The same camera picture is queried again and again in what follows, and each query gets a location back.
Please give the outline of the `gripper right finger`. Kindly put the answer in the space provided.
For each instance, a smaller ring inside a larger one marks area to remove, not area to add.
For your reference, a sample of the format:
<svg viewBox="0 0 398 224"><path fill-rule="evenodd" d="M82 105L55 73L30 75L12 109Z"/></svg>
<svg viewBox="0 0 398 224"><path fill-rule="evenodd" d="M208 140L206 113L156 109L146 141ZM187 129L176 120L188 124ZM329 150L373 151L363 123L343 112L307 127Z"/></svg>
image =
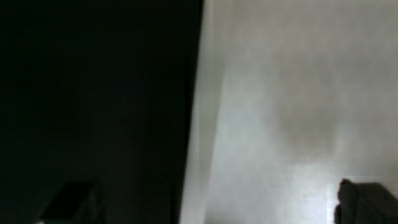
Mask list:
<svg viewBox="0 0 398 224"><path fill-rule="evenodd" d="M398 224L398 198L378 183L341 180L334 224Z"/></svg>

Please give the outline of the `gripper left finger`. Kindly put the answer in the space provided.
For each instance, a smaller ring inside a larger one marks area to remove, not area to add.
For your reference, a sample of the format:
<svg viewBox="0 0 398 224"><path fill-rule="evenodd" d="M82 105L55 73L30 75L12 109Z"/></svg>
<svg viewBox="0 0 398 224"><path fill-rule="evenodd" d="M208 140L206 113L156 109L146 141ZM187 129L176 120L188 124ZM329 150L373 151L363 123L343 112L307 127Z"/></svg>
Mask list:
<svg viewBox="0 0 398 224"><path fill-rule="evenodd" d="M100 224L101 194L94 182L68 182L50 200L36 224Z"/></svg>

